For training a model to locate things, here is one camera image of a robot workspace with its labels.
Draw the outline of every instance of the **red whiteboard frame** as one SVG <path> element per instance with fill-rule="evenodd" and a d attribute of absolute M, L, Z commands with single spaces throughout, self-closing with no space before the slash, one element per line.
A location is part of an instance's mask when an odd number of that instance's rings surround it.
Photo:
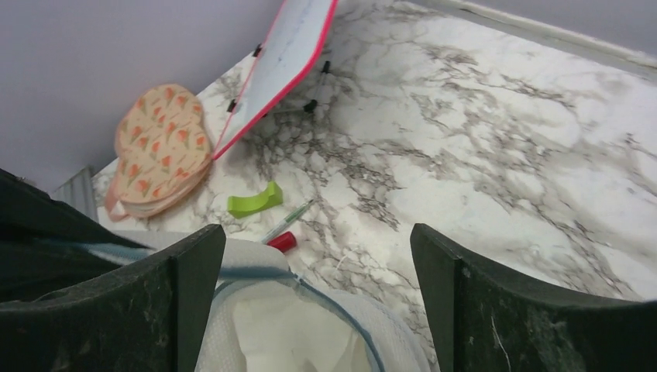
<path fill-rule="evenodd" d="M 283 3 L 281 4 L 280 8 L 278 9 L 278 13 L 276 14 L 276 18 L 274 18 L 274 21 L 272 22 L 272 25 L 269 29 L 269 32 L 267 33 L 267 37 L 265 37 L 265 41 L 263 42 L 263 48 L 266 48 L 267 46 L 267 41 L 269 40 L 272 30 L 274 29 L 275 25 L 277 24 L 277 21 L 280 18 L 280 13 L 284 9 L 285 3 L 287 0 L 283 0 Z M 320 37 L 317 40 L 317 44 L 315 45 L 315 50 L 312 52 L 312 55 L 308 62 L 305 64 L 305 66 L 299 71 L 299 73 L 289 82 L 285 87 L 279 91 L 274 98 L 269 101 L 264 107 L 261 108 L 261 110 L 258 111 L 258 113 L 251 119 L 249 122 L 232 138 L 230 141 L 227 142 L 226 145 L 223 147 L 219 148 L 219 145 L 222 143 L 224 134 L 226 129 L 228 128 L 230 121 L 232 117 L 235 115 L 236 110 L 233 110 L 229 117 L 228 120 L 226 121 L 226 124 L 224 125 L 224 128 L 222 129 L 221 134 L 219 135 L 219 138 L 217 140 L 217 144 L 215 145 L 213 152 L 212 159 L 217 160 L 221 155 L 223 155 L 232 145 L 234 145 L 237 140 L 239 140 L 242 136 L 244 136 L 244 133 L 248 132 L 249 129 L 251 129 L 258 120 L 262 119 L 263 116 L 265 116 L 287 93 L 289 93 L 292 88 L 294 88 L 296 85 L 298 85 L 301 80 L 303 80 L 306 75 L 310 72 L 312 67 L 315 65 L 315 62 L 319 58 L 319 56 L 322 54 L 322 48 L 324 46 L 324 42 L 326 39 L 326 35 L 329 32 L 329 29 L 331 28 L 331 21 L 333 20 L 333 15 L 335 14 L 335 7 L 338 4 L 338 0 L 326 0 L 330 1 L 331 5 L 329 7 L 329 10 L 326 14 L 326 18 L 324 20 L 324 25 L 322 27 L 322 31 L 320 34 Z M 236 104 L 239 104 L 239 100 L 242 98 L 242 95 L 245 91 L 245 88 L 247 86 L 247 83 L 249 82 L 251 75 L 253 74 L 253 71 L 256 68 L 256 65 L 258 64 L 258 60 L 260 59 L 262 54 L 259 54 L 256 56 L 256 60 L 253 63 L 253 66 L 251 67 L 251 70 L 249 71 L 248 75 L 246 76 L 246 80 L 244 81 L 242 85 L 242 89 L 239 91 L 239 95 L 237 96 L 237 99 L 235 100 Z"/>

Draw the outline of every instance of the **white marble surface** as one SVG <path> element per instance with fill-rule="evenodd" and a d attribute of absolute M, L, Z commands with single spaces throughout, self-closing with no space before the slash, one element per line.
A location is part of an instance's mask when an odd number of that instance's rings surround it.
<path fill-rule="evenodd" d="M 115 229 L 220 223 L 257 239 L 309 198 L 294 270 L 401 315 L 435 360 L 409 236 L 424 222 L 465 247 L 564 287 L 657 298 L 657 86 L 632 74 L 405 2 L 346 0 L 314 117 L 269 115 L 202 189 Z M 205 89 L 216 138 L 247 57 Z M 317 69 L 288 98 L 312 95 Z M 115 162 L 95 178 L 99 208 Z M 275 180 L 285 203 L 236 221 L 230 195 Z"/>

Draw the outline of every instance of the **lime green eraser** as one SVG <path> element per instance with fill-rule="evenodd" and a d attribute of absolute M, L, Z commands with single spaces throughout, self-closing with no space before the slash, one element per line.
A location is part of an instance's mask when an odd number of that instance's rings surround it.
<path fill-rule="evenodd" d="M 254 196 L 229 196 L 228 213 L 236 219 L 243 219 L 253 213 L 262 212 L 265 209 L 283 204 L 283 190 L 276 182 L 270 181 L 267 189 Z"/>

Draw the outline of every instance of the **floral oven mitt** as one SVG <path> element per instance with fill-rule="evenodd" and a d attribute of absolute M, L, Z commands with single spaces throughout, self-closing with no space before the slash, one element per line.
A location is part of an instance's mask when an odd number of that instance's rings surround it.
<path fill-rule="evenodd" d="M 163 211 L 193 189 L 211 163 L 201 102 L 176 84 L 137 100 L 119 123 L 114 147 L 119 165 L 105 199 L 112 221 Z"/>

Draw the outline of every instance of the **white wall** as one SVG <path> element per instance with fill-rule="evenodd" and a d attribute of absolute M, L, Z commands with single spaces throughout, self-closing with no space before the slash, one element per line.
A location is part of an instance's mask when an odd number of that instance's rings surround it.
<path fill-rule="evenodd" d="M 411 0 L 473 3 L 657 57 L 657 0 Z"/>
<path fill-rule="evenodd" d="M 262 41 L 281 1 L 0 2 L 0 167 L 47 191 L 100 169 L 141 93 L 200 91 Z"/>

